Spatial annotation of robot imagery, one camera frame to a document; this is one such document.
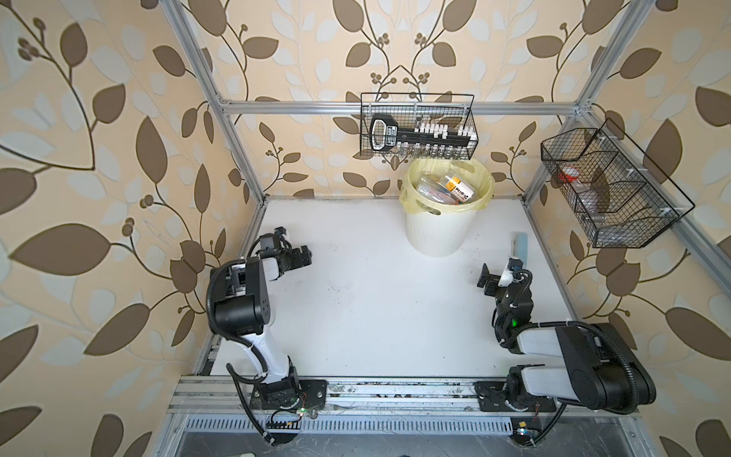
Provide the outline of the tea bottle yellow white label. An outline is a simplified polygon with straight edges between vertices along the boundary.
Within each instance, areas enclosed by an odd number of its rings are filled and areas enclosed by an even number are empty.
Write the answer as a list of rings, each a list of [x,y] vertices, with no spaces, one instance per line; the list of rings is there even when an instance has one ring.
[[[440,178],[439,184],[458,202],[469,203],[475,196],[475,190],[457,173],[448,173]]]

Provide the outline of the clear bottle red cap red print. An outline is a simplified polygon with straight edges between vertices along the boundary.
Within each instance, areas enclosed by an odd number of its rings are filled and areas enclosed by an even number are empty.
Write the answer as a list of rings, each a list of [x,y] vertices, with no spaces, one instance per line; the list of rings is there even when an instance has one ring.
[[[457,205],[458,201],[444,188],[442,188],[438,183],[433,183],[431,181],[420,181],[418,186],[416,187],[417,192],[419,192],[424,198],[434,202],[439,203],[442,205]]]

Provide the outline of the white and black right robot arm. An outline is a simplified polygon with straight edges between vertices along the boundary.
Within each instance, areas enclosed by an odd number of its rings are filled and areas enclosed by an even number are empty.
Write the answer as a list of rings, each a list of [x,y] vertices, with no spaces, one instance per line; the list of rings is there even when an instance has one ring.
[[[479,381],[474,390],[483,412],[551,413],[541,430],[518,426],[520,447],[536,447],[568,407],[630,415],[657,399],[656,385],[618,329],[611,324],[532,321],[533,274],[515,257],[495,274],[483,266],[477,286],[495,301],[491,319],[498,345],[512,354],[558,360],[558,365],[517,365],[501,381]]]

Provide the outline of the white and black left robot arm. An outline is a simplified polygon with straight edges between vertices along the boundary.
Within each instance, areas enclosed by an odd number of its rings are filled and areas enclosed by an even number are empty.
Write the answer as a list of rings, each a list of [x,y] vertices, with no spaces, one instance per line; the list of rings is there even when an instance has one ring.
[[[211,271],[206,314],[211,331],[243,350],[256,374],[247,377],[232,363],[226,370],[253,428],[272,447],[297,433],[302,420],[325,407],[324,379],[301,380],[271,329],[268,284],[289,270],[311,264],[305,249],[264,249]]]

